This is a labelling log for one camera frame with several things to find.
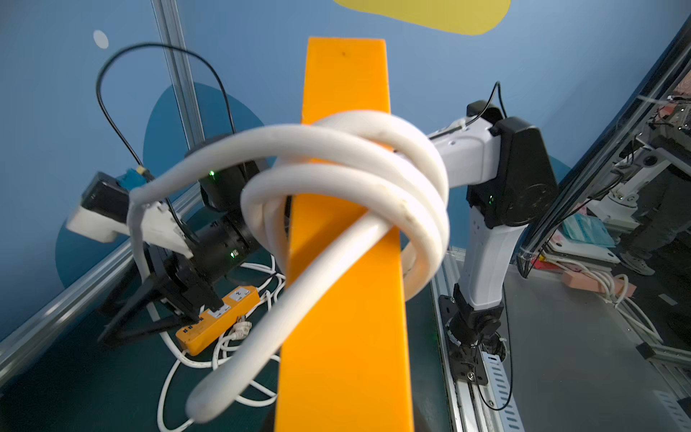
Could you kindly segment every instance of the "pants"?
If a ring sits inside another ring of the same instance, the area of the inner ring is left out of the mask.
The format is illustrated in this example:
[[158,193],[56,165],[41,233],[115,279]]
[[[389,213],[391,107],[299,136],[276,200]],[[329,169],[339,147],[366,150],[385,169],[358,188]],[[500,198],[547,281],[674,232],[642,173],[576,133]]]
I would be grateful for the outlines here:
[[631,255],[649,259],[652,251],[670,244],[678,233],[691,227],[691,182],[663,171],[640,190],[634,217],[658,206],[652,222],[629,245]]

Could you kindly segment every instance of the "black cable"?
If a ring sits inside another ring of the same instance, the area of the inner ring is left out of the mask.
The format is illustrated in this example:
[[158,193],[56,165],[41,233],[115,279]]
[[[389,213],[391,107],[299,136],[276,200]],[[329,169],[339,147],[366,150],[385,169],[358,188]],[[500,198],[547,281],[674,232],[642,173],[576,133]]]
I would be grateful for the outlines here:
[[[101,70],[98,73],[98,77],[96,78],[96,99],[98,100],[98,106],[101,108],[101,111],[103,111],[103,115],[106,116],[106,120],[108,120],[108,123],[110,123],[111,127],[113,127],[113,130],[117,134],[117,136],[120,137],[120,140],[125,144],[125,147],[129,150],[131,153],[132,157],[134,160],[137,162],[137,165],[143,167],[144,164],[142,163],[142,160],[139,159],[139,156],[137,156],[137,153],[134,151],[132,146],[130,145],[129,142],[127,142],[127,139],[122,135],[122,132],[117,128],[115,125],[113,119],[111,118],[110,114],[108,114],[108,110],[106,110],[106,106],[103,103],[103,97],[101,94],[101,88],[103,86],[103,79],[106,76],[106,72],[108,69],[115,63],[115,60],[120,58],[121,56],[135,50],[140,50],[143,48],[153,48],[153,47],[158,47],[158,48],[167,48],[169,50],[173,51],[178,51],[181,53],[185,53],[187,55],[191,55],[192,57],[195,57],[196,59],[200,60],[204,65],[206,65],[207,68],[211,71],[211,73],[214,75],[214,78],[216,78],[216,82],[218,83],[218,86],[220,87],[220,91],[223,94],[223,101],[225,102],[225,109],[226,112],[228,112],[228,120],[230,121],[230,129],[233,134],[235,134],[235,122],[233,121],[233,115],[230,112],[230,103],[228,102],[228,97],[226,96],[225,92],[225,87],[223,86],[223,83],[220,80],[220,77],[218,76],[218,73],[216,73],[216,70],[214,67],[204,59],[204,57],[200,56],[199,54],[184,49],[180,48],[179,46],[173,46],[173,45],[168,45],[168,44],[161,44],[159,42],[144,42],[142,44],[135,44],[135,45],[130,45],[127,46],[119,51],[117,51],[115,54],[109,58],[106,63],[101,67]],[[245,173],[245,164],[243,163],[242,165],[242,174],[243,177],[245,177],[245,181],[247,181],[247,174]],[[146,178],[146,181],[151,181],[153,180],[153,174],[151,174],[148,170],[145,171],[148,173],[147,176],[144,176]],[[176,214],[175,210],[173,209],[173,204],[171,203],[170,199],[166,197],[165,199],[166,204],[168,204],[168,208],[170,209],[171,214],[173,215],[173,220],[175,221],[176,225],[182,230],[182,232],[187,236],[190,240],[194,241],[194,233],[178,218],[178,215]]]
[[492,411],[501,411],[509,404],[511,403],[511,395],[513,394],[513,350],[511,349],[511,326],[509,325],[509,308],[508,304],[509,302],[507,301],[507,290],[506,287],[504,287],[504,284],[502,284],[502,295],[504,295],[504,313],[507,314],[507,339],[509,340],[509,367],[511,368],[511,377],[509,378],[509,396],[507,397],[507,402],[502,406],[501,408],[494,408],[493,406],[489,406],[487,401],[484,399],[484,396],[482,395],[482,391],[477,391],[480,394],[480,399],[482,399],[482,403],[487,406],[487,408],[491,409]]
[[[600,199],[604,198],[609,193],[609,191],[611,191],[616,185],[619,184],[619,182],[622,179],[624,179],[624,174],[618,173],[617,178],[613,182],[611,182],[609,185],[602,188],[600,191],[597,191],[595,194],[593,194],[592,198],[588,198],[583,204],[579,205],[575,210],[573,210],[572,212],[570,212],[569,214],[567,214],[566,216],[561,218],[556,224],[553,225],[553,227],[559,227],[559,225],[563,224],[565,220],[567,220],[568,218],[570,218],[574,214],[578,213],[578,210],[582,209],[585,205],[590,203],[592,200],[600,200]],[[540,251],[538,252],[538,256],[542,253],[544,248],[545,248],[544,245],[540,248]],[[523,266],[522,271],[520,271],[520,275],[523,279],[528,279],[528,275],[530,274],[532,269],[535,267],[535,261],[537,261],[537,259],[530,259],[530,260],[525,260],[525,261],[526,261],[526,263]]]
[[590,203],[592,200],[600,200],[600,199],[604,198],[609,193],[609,191],[611,191],[616,185],[619,184],[619,182],[622,179],[624,179],[624,174],[619,173],[617,178],[612,183],[610,183],[608,186],[606,186],[604,189],[600,190],[599,192],[596,192],[592,196],[592,198],[588,198],[583,204],[576,207],[575,210],[573,210],[571,213],[567,214],[562,220],[560,220],[559,223],[556,224],[556,226],[558,227],[559,225],[563,224],[565,220],[567,220],[568,218],[570,218],[574,214],[578,213],[578,210],[582,209],[585,205]]
[[108,120],[108,123],[111,124],[111,126],[113,127],[113,130],[115,131],[117,136],[120,137],[120,139],[125,144],[127,149],[130,151],[130,153],[132,153],[132,156],[135,158],[137,163],[139,165],[141,165],[142,164],[141,159],[139,159],[139,156],[137,156],[137,153],[135,153],[134,149],[132,149],[132,146],[129,144],[129,142],[127,142],[125,137],[122,135],[120,130],[117,128],[117,126],[113,122],[113,119],[108,114],[106,107],[103,105],[103,98],[101,96],[101,87],[102,87],[103,78],[105,77],[106,72],[108,72],[108,69],[110,69],[111,66],[113,65],[113,63],[115,63],[115,60],[117,60],[121,56],[123,56],[123,55],[125,55],[131,51],[136,51],[136,50],[140,50],[143,48],[153,48],[153,47],[167,48],[169,50],[178,51],[181,53],[185,53],[187,55],[191,55],[192,57],[195,57],[200,62],[202,62],[207,68],[209,68],[211,73],[214,75],[214,78],[216,78],[216,82],[218,83],[218,86],[220,87],[221,93],[223,94],[223,100],[225,101],[225,108],[226,108],[226,111],[228,112],[228,120],[230,121],[230,129],[231,129],[232,133],[235,134],[235,122],[233,121],[233,115],[230,112],[230,103],[228,102],[228,98],[226,97],[225,87],[223,86],[223,83],[221,82],[221,80],[218,76],[218,73],[216,73],[216,69],[214,69],[214,67],[209,62],[207,62],[206,59],[204,59],[204,57],[200,56],[199,54],[197,54],[193,51],[187,50],[185,48],[180,48],[179,46],[174,46],[174,45],[161,44],[159,42],[144,42],[141,44],[134,44],[134,45],[126,46],[125,48],[123,48],[123,49],[117,51],[115,54],[113,54],[111,56],[111,58],[109,58],[106,61],[106,63],[103,65],[103,67],[101,67],[101,71],[99,71],[98,78],[96,79],[96,98],[98,99],[98,105],[101,107],[101,111],[103,111],[103,115],[106,116],[106,120]]
[[485,111],[489,108],[489,105],[492,103],[492,99],[494,99],[494,93],[499,90],[499,104],[502,106],[502,112],[504,114],[504,118],[508,117],[507,116],[507,111],[504,109],[504,101],[502,100],[502,85],[497,81],[494,83],[494,87],[492,87],[492,93],[489,95],[489,100],[487,103],[484,105],[484,108],[482,111],[480,111],[479,114],[477,114],[475,117],[471,118],[466,124],[462,124],[461,126],[456,126],[455,128],[449,129],[447,131],[439,132],[437,135],[433,135],[430,137],[430,140],[436,140],[439,137],[442,137],[444,135],[448,135],[449,133],[454,133],[456,131],[459,131],[460,129],[463,129],[464,127],[470,126],[472,123],[474,123],[477,119],[482,117],[482,114],[484,114]]
[[504,108],[504,100],[502,99],[502,85],[501,83],[499,83],[499,81],[497,81],[495,85],[497,86],[497,90],[499,92],[499,105],[502,107],[502,113],[504,114],[504,118],[509,118],[509,116],[507,115],[507,110]]

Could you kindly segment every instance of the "white dot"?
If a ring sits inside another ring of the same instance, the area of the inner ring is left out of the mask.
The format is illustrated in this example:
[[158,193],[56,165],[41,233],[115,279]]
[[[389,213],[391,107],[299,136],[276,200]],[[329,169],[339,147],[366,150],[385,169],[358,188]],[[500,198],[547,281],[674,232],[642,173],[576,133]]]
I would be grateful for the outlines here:
[[93,41],[96,42],[96,46],[101,49],[108,48],[108,37],[101,30],[96,30],[93,33]]

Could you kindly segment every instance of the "shoe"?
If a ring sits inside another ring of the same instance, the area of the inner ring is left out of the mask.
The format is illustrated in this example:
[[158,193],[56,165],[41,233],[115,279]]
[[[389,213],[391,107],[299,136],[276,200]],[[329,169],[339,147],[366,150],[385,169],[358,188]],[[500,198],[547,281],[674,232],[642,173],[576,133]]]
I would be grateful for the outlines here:
[[641,276],[652,276],[655,274],[655,270],[648,267],[644,259],[633,256],[629,252],[619,254],[619,259],[621,260],[621,265],[635,271]]

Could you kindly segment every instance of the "white plastic casing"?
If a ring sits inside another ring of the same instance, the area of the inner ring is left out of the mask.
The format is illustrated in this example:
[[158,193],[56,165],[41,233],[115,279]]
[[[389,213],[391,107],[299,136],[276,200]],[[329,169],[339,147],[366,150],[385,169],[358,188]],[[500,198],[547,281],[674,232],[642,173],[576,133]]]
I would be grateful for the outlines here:
[[[117,234],[129,235],[124,223],[107,216],[77,206],[67,220],[67,229],[101,243],[114,241]],[[155,203],[146,209],[142,222],[144,241],[165,249],[192,257],[192,252],[184,241],[184,235],[173,220],[173,216],[164,203]]]
[[458,286],[474,310],[485,310],[502,301],[502,284],[513,249],[528,225],[489,229],[477,207],[471,208],[471,238]]
[[492,136],[491,127],[490,122],[479,118],[432,141],[444,161],[449,187],[477,185],[497,176],[501,137]]

